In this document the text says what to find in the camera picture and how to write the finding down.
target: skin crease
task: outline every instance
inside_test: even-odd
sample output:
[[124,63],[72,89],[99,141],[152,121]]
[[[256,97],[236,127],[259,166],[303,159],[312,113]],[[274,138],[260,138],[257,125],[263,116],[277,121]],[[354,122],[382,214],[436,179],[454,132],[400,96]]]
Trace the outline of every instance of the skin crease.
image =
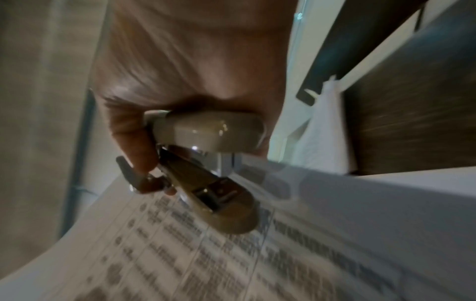
[[134,169],[158,163],[149,110],[190,106],[259,114],[269,137],[284,102],[296,0],[113,0],[93,91]]

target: beige stapler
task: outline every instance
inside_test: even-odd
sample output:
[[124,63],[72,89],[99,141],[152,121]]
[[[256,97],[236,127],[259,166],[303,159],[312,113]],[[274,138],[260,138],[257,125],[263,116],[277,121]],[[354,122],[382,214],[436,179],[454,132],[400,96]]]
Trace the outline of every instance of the beige stapler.
[[117,162],[131,187],[149,193],[173,186],[211,227],[243,234],[258,224],[258,202],[228,176],[239,167],[240,153],[256,150],[266,129],[251,113],[169,112],[146,116],[157,143],[158,168],[165,176],[137,175],[124,157]]

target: human hand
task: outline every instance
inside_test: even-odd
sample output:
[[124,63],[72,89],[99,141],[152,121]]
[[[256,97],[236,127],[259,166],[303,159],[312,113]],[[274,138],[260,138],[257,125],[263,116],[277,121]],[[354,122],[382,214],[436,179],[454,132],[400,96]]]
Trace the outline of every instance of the human hand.
[[113,0],[110,32],[93,66],[93,91],[134,169],[158,163],[143,128],[149,110],[198,106],[281,113],[296,0]]

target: stapler anvil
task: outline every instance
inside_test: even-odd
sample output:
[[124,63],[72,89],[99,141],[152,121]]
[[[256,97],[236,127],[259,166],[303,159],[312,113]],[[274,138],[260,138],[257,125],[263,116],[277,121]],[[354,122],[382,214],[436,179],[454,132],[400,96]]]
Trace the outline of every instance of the stapler anvil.
[[259,203],[228,176],[240,166],[240,153],[255,151],[266,128],[251,113],[228,111],[169,112],[146,115],[157,144],[158,168],[164,176],[141,176],[124,157],[119,167],[138,193],[173,187],[211,227],[243,234],[258,224]]

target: metal part of stapler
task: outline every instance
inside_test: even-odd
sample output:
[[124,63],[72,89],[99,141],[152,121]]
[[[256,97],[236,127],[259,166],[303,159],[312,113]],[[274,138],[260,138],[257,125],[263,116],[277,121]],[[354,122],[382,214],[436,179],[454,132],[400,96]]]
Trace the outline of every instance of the metal part of stapler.
[[211,227],[243,234],[258,224],[258,202],[228,176],[240,166],[240,153],[256,150],[266,133],[251,113],[228,111],[170,112],[146,116],[157,143],[158,168],[165,176],[134,173],[125,158],[117,162],[139,193],[175,188],[192,210]]

